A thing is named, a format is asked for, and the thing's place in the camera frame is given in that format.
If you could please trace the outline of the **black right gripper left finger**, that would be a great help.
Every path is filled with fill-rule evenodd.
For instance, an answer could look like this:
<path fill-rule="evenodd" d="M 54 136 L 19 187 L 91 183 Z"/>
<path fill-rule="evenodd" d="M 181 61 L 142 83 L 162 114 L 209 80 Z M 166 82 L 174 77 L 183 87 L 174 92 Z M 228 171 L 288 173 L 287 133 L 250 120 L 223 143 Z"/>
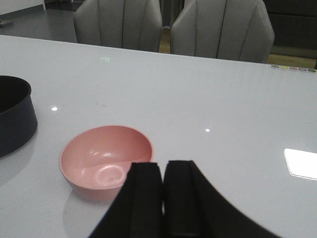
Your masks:
<path fill-rule="evenodd" d="M 89 237 L 162 237 L 162 200 L 158 165 L 132 163 L 120 192 Z"/>

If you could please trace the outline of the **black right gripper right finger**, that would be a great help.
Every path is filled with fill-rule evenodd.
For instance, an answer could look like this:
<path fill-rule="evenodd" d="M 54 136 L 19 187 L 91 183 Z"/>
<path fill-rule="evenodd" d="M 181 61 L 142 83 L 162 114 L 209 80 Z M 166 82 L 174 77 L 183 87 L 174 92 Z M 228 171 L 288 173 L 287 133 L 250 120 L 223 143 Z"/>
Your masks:
<path fill-rule="evenodd" d="M 274 238 L 235 208 L 193 161 L 169 161 L 163 180 L 168 238 Z"/>

